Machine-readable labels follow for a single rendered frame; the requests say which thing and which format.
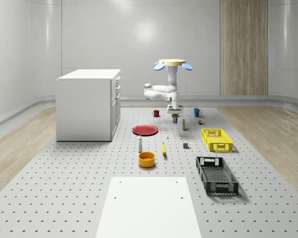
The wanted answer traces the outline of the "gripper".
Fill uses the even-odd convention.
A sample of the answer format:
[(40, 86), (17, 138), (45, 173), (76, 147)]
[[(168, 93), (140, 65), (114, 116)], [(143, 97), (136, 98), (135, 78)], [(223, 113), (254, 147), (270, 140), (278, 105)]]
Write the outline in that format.
[(176, 109), (174, 108), (174, 106), (172, 104), (169, 104), (167, 106), (167, 113), (171, 114), (172, 117), (179, 117), (180, 114), (183, 113), (184, 107), (179, 105)]

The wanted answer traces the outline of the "red plate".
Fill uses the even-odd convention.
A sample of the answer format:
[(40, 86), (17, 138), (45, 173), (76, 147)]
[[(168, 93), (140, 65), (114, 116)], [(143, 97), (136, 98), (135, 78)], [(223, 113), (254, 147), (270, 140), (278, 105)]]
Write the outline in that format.
[(153, 125), (137, 125), (133, 128), (133, 133), (141, 136), (151, 136), (158, 133), (158, 129)]

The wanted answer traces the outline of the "drone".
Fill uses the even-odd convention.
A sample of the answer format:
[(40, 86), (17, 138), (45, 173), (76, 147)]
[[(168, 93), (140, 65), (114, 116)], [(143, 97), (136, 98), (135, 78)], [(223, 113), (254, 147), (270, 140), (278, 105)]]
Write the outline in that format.
[(193, 67), (183, 59), (162, 59), (162, 60), (160, 59), (158, 62), (154, 63), (153, 68), (155, 70), (161, 70), (165, 66), (180, 66), (180, 65), (186, 70), (193, 69)]

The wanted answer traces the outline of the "yellow basket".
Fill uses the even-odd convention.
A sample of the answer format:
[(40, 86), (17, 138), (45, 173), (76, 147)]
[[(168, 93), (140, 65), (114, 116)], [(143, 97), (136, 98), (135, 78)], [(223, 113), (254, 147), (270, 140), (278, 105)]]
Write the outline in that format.
[(232, 141), (222, 129), (202, 129), (202, 138), (210, 151), (232, 151)]

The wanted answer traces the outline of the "yellow bowl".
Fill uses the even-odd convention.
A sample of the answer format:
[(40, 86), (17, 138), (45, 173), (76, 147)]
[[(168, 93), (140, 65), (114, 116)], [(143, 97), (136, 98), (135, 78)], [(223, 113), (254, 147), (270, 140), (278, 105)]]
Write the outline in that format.
[(143, 168), (150, 168), (155, 165), (155, 154), (152, 152), (141, 152), (139, 154), (139, 165)]

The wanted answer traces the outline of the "white cabinet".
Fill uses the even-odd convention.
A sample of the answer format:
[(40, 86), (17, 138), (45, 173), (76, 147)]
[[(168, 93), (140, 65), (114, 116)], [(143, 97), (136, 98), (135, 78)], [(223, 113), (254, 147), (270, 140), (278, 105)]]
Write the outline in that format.
[(120, 120), (120, 69), (78, 69), (56, 80), (56, 140), (112, 141)]

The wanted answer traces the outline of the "dark grey basket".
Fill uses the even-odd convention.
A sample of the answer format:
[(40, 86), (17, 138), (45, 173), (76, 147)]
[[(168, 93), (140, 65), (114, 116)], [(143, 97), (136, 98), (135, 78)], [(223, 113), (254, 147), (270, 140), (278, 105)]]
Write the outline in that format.
[(238, 180), (225, 159), (197, 156), (196, 167), (206, 193), (212, 195), (238, 194)]

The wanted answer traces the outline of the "white board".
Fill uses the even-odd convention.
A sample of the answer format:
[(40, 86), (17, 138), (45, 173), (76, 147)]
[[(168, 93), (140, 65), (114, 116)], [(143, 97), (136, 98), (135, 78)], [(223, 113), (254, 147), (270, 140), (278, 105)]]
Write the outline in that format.
[(185, 177), (113, 177), (96, 238), (201, 238)]

